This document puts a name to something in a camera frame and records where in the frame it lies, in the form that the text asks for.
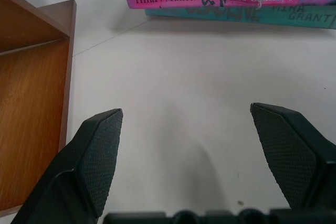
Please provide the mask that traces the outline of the wooden shelf box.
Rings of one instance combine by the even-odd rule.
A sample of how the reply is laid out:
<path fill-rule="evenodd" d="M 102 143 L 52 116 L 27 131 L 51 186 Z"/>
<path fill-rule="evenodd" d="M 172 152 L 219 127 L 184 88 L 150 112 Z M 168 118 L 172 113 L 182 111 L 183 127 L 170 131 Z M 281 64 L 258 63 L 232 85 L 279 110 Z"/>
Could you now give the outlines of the wooden shelf box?
<path fill-rule="evenodd" d="M 77 4 L 0 0 L 0 217 L 66 144 Z"/>

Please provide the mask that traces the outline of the teal paperback book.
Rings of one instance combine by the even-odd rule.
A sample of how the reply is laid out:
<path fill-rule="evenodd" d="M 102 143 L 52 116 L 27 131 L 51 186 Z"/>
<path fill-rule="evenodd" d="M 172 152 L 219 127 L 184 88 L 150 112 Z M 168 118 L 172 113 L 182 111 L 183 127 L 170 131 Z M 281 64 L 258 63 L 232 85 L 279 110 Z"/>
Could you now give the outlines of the teal paperback book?
<path fill-rule="evenodd" d="M 146 9 L 149 16 L 219 20 L 336 30 L 336 1 L 327 5 Z"/>

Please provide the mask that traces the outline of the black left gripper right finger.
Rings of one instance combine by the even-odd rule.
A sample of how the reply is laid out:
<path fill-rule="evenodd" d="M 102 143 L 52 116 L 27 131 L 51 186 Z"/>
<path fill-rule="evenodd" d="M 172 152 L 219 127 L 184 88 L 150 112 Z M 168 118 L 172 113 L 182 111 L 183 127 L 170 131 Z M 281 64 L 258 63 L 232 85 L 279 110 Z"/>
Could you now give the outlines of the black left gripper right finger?
<path fill-rule="evenodd" d="M 336 145 L 301 113 L 252 103 L 267 164 L 290 208 L 336 210 Z"/>

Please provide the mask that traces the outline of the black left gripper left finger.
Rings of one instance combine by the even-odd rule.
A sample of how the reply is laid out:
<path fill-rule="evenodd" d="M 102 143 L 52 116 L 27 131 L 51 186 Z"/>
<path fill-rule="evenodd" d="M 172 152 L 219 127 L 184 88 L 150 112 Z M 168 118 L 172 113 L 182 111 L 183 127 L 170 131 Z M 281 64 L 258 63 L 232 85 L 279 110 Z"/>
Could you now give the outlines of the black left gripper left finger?
<path fill-rule="evenodd" d="M 97 224 L 116 169 L 123 112 L 81 124 L 54 157 L 10 224 Z"/>

